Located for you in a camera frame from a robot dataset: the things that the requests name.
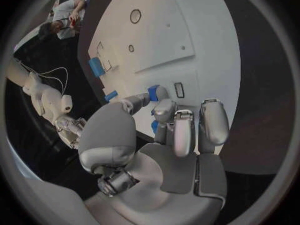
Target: white shirt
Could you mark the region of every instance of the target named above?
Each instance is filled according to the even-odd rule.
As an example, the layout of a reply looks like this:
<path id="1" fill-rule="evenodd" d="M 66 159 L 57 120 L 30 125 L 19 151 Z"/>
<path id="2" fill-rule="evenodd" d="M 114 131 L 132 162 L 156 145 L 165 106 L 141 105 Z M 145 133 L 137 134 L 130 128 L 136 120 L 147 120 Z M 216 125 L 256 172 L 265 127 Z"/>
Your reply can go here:
<path id="1" fill-rule="evenodd" d="M 75 1 L 74 0 L 68 0 L 57 7 L 54 8 L 54 15 L 53 15 L 53 21 L 60 20 L 63 24 L 63 27 L 66 29 L 60 30 L 57 33 L 57 36 L 59 39 L 67 39 L 67 38 L 72 38 L 75 36 L 75 31 L 73 29 L 69 28 L 70 21 L 69 21 L 69 16 L 75 9 Z M 79 16 L 80 20 L 76 22 L 76 25 L 81 25 L 82 21 L 84 19 L 86 10 L 83 8 L 79 11 Z"/>

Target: blue component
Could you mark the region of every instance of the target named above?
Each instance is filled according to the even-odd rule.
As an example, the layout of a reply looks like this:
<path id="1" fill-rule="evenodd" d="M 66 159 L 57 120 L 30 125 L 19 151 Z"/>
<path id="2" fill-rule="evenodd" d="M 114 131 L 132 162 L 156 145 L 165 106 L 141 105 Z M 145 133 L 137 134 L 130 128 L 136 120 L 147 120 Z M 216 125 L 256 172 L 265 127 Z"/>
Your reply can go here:
<path id="1" fill-rule="evenodd" d="M 156 89 L 159 87 L 159 85 L 154 85 L 148 88 L 148 93 L 150 95 L 150 101 L 157 102 L 159 99 L 156 96 Z"/>
<path id="2" fill-rule="evenodd" d="M 110 94 L 107 94 L 104 98 L 107 102 L 109 102 L 112 98 L 114 98 L 115 96 L 118 96 L 118 93 L 116 90 L 114 90 L 113 92 L 111 92 Z"/>
<path id="3" fill-rule="evenodd" d="M 93 57 L 88 61 L 88 63 L 95 77 L 99 77 L 105 74 L 105 71 L 98 57 Z"/>
<path id="4" fill-rule="evenodd" d="M 153 130 L 153 132 L 156 134 L 157 130 L 158 130 L 158 125 L 159 125 L 159 122 L 154 120 L 152 123 L 151 123 L 151 128 Z"/>

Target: wire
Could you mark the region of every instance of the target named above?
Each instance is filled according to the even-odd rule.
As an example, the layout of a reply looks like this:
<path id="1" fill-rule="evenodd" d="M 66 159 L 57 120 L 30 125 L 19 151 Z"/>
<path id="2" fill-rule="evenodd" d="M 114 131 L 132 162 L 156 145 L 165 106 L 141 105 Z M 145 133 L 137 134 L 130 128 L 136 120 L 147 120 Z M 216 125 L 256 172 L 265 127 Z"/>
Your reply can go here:
<path id="1" fill-rule="evenodd" d="M 29 70 L 30 72 L 33 72 L 33 73 L 37 74 L 39 77 L 46 78 L 46 79 L 55 79 L 55 80 L 59 81 L 59 83 L 61 85 L 61 94 L 64 95 L 64 93 L 66 91 L 66 88 L 67 88 L 68 79 L 69 79 L 68 70 L 65 67 L 57 67 L 57 68 L 54 68 L 54 69 L 52 69 L 50 71 L 38 73 L 37 71 L 35 71 L 31 67 L 26 66 L 25 64 L 23 64 L 19 59 L 15 58 L 15 60 L 18 63 L 20 63 L 25 69 Z M 57 78 L 57 77 L 45 76 L 45 74 L 50 74 L 50 73 L 53 73 L 54 71 L 61 70 L 61 69 L 63 69 L 65 71 L 65 76 L 66 76 L 64 85 L 63 85 L 62 81 L 59 78 Z"/>

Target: person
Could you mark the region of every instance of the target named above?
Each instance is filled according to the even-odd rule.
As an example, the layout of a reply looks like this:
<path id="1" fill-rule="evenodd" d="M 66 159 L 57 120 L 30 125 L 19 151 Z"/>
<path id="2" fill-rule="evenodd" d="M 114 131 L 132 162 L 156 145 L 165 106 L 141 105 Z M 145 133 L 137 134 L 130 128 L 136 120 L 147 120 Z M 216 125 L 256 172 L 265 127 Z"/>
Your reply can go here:
<path id="1" fill-rule="evenodd" d="M 89 0 L 68 0 L 53 9 L 53 21 L 40 26 L 38 36 L 42 40 L 50 34 L 59 39 L 72 38 L 80 32 Z"/>

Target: white robot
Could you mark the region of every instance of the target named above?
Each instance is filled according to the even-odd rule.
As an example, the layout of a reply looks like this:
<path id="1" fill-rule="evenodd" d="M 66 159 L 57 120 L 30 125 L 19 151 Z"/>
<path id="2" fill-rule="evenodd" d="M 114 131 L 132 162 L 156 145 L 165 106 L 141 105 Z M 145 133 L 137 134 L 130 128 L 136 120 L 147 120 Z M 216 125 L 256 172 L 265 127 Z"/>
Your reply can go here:
<path id="1" fill-rule="evenodd" d="M 159 86 L 158 105 L 152 111 L 158 122 L 154 143 L 136 152 L 132 115 L 149 104 L 148 93 L 108 103 L 85 121 L 67 115 L 71 96 L 42 84 L 37 74 L 14 59 L 7 78 L 31 96 L 36 112 L 56 127 L 64 143 L 78 149 L 82 167 L 101 175 L 99 193 L 87 201 L 100 224 L 214 223 L 227 195 L 226 175 L 214 154 L 215 146 L 229 136 L 228 118 L 218 99 L 204 100 L 199 111 L 198 155 L 193 112 L 178 110 Z"/>

